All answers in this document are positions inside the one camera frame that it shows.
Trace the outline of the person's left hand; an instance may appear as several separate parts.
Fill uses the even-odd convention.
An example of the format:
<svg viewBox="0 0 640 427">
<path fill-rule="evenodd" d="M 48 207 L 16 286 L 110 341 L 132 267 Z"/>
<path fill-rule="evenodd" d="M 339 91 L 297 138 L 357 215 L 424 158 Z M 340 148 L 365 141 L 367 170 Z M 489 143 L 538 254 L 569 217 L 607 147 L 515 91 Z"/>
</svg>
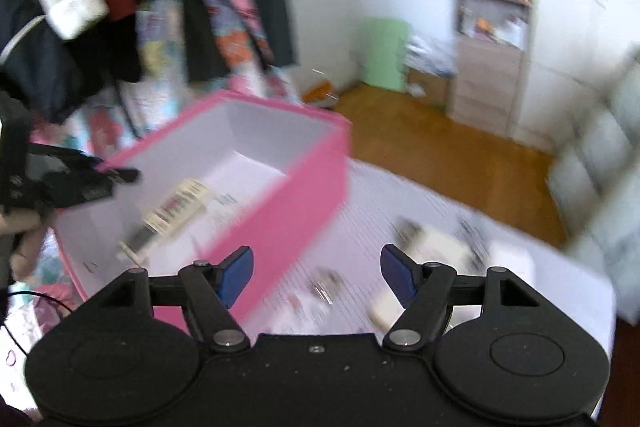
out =
<svg viewBox="0 0 640 427">
<path fill-rule="evenodd" d="M 35 271 L 54 212 L 13 209 L 1 213 L 1 286 L 25 282 Z"/>
</svg>

